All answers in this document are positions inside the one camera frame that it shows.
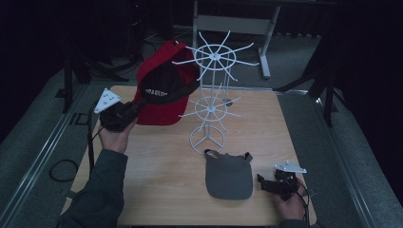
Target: red cap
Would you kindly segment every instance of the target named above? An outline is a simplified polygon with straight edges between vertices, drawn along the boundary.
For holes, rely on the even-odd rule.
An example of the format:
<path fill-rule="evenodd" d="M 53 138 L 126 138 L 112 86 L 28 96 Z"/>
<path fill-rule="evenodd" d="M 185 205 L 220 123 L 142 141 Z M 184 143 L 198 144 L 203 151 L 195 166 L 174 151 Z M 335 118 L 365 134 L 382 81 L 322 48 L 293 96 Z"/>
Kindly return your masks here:
<path fill-rule="evenodd" d="M 133 104 L 145 100 L 137 124 L 171 125 L 186 110 L 189 95 L 200 85 L 195 63 L 174 65 L 172 62 L 193 60 L 185 43 L 165 42 L 145 59 L 137 72 L 137 91 Z"/>

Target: table surface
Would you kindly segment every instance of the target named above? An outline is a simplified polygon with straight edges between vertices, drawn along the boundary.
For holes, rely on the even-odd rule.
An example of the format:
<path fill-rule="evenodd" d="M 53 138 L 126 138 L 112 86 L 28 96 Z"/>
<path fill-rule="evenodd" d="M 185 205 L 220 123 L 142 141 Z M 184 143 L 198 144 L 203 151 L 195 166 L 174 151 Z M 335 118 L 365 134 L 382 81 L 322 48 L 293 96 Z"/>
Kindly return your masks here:
<path fill-rule="evenodd" d="M 111 90 L 123 98 L 133 99 L 135 86 L 117 85 Z M 192 113 L 200 92 L 190 96 L 185 113 Z M 251 198 L 226 200 L 211 197 L 205 187 L 205 158 L 190 145 L 190 134 L 202 125 L 197 115 L 182 117 L 170 126 L 136 125 L 130 133 L 126 154 L 125 208 L 121 225 L 275 225 L 279 215 L 269 193 L 260 190 L 257 174 L 274 179 L 274 165 L 290 161 L 298 164 L 277 95 L 270 90 L 229 89 L 228 106 L 222 125 L 221 153 L 243 155 L 250 152 L 254 189 Z M 208 142 L 201 146 L 209 148 Z M 101 144 L 94 140 L 97 158 Z M 84 156 L 71 191 L 78 192 L 88 179 L 89 165 Z M 310 203 L 310 221 L 317 217 Z"/>

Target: metal frame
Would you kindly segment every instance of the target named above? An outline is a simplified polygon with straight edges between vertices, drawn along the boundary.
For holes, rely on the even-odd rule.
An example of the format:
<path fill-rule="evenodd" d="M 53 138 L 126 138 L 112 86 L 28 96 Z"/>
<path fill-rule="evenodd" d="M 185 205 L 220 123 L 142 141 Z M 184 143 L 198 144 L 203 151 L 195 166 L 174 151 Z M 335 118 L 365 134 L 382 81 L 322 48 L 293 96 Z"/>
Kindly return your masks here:
<path fill-rule="evenodd" d="M 201 15 L 198 13 L 198 0 L 194 1 L 193 11 L 193 48 L 197 48 L 197 37 L 199 30 L 213 30 L 213 31 L 228 31 L 238 33 L 248 33 L 265 35 L 263 47 L 259 48 L 260 66 L 262 76 L 265 79 L 270 79 L 270 68 L 267 59 L 267 49 L 275 29 L 279 6 L 275 7 L 271 20 L 267 19 L 253 19 L 253 18 L 239 18 L 239 17 L 223 17 Z"/>

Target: black cable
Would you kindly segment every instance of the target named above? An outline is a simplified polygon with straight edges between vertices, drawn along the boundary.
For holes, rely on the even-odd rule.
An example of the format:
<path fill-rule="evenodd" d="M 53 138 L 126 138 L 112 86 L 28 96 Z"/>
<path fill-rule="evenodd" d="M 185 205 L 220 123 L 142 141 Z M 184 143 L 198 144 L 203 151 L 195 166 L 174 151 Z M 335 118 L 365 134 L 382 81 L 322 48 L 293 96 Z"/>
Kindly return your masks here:
<path fill-rule="evenodd" d="M 95 105 L 97 104 L 97 102 L 94 102 L 92 104 L 92 106 L 90 107 L 89 111 L 88 111 L 88 119 L 86 121 L 86 125 L 87 125 L 87 134 L 86 134 L 86 141 L 88 144 L 88 161 L 89 161 L 89 173 L 92 172 L 92 169 L 94 168 L 95 165 L 95 159 L 94 159 L 94 145 L 93 145 L 93 140 L 94 138 L 92 138 L 92 112 L 95 108 Z"/>
<path fill-rule="evenodd" d="M 293 185 L 284 177 L 284 174 L 281 173 L 281 176 L 282 176 L 282 180 L 288 185 L 288 187 L 289 187 L 290 189 L 293 189 L 293 190 L 294 190 L 294 194 L 296 194 L 296 195 L 299 197 L 299 199 L 301 200 L 302 205 L 303 205 L 304 210 L 305 210 L 304 220 L 305 220 L 305 221 L 308 223 L 308 225 L 310 226 L 310 223 L 309 223 L 309 208 L 308 208 L 308 205 L 309 205 L 309 198 L 310 198 L 310 197 L 309 197 L 309 194 L 307 193 L 307 196 L 308 196 L 308 203 L 307 203 L 307 202 L 305 201 L 305 199 L 303 199 L 302 195 L 298 192 L 298 188 L 299 188 L 300 185 L 304 188 L 305 191 L 307 191 L 307 188 L 305 187 L 305 185 L 303 185 L 302 183 L 298 182 L 298 188 L 297 188 L 297 189 L 294 189 L 294 188 L 293 188 Z"/>
<path fill-rule="evenodd" d="M 74 162 L 73 160 L 60 160 L 60 161 L 56 162 L 55 164 L 53 164 L 53 165 L 50 167 L 49 172 L 48 172 L 50 178 L 51 178 L 52 180 L 58 181 L 58 182 L 74 181 L 75 175 L 74 175 L 74 177 L 69 178 L 69 179 L 57 179 L 57 178 L 54 177 L 54 175 L 53 175 L 53 169 L 54 169 L 57 165 L 61 164 L 62 162 L 70 162 L 70 163 L 72 163 L 72 164 L 74 165 L 74 168 L 75 168 L 75 173 L 78 172 L 78 164 L 77 164 L 76 162 Z"/>

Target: gray fabric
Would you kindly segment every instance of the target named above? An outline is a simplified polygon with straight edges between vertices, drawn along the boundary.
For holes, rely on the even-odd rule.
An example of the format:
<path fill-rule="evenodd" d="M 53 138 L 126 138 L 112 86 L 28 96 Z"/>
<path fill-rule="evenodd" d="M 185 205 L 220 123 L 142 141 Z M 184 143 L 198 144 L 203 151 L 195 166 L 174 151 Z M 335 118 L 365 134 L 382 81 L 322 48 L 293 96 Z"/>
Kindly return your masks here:
<path fill-rule="evenodd" d="M 231 156 L 207 150 L 204 155 L 205 184 L 212 197 L 224 200 L 246 200 L 251 197 L 253 180 L 250 161 L 253 158 L 249 153 Z"/>

